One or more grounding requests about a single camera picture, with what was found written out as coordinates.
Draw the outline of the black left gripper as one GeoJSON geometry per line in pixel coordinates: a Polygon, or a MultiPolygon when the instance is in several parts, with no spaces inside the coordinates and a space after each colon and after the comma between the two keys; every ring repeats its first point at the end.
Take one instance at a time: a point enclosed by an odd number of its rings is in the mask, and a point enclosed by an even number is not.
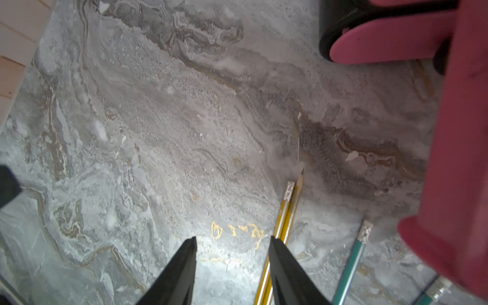
{"type": "Polygon", "coordinates": [[[19,181],[5,165],[0,168],[0,208],[13,201],[22,192],[19,181]]]}

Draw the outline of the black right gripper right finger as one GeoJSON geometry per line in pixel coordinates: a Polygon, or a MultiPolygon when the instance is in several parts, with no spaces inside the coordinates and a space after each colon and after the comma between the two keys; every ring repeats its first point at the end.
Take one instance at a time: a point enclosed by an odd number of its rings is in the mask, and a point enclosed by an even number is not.
{"type": "Polygon", "coordinates": [[[282,240],[271,237],[269,262],[275,304],[331,305],[316,288],[282,240]]]}

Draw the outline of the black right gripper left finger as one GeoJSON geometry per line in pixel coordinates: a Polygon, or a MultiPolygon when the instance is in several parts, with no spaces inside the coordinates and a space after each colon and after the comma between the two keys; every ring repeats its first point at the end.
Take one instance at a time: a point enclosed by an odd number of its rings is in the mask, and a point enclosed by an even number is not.
{"type": "Polygon", "coordinates": [[[197,239],[186,239],[137,305],[190,305],[196,274],[197,239]]]}

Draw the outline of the black drawer cabinet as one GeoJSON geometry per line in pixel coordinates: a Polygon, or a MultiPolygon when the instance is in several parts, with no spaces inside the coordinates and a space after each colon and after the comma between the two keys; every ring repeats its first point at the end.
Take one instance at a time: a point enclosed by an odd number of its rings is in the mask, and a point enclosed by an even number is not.
{"type": "MultiPolygon", "coordinates": [[[[348,30],[366,22],[389,17],[401,17],[422,13],[458,9],[458,1],[425,1],[425,0],[335,0],[320,1],[320,54],[328,61],[332,45],[348,30]]],[[[452,36],[446,39],[433,58],[434,69],[441,75],[447,69],[452,36]]]]}

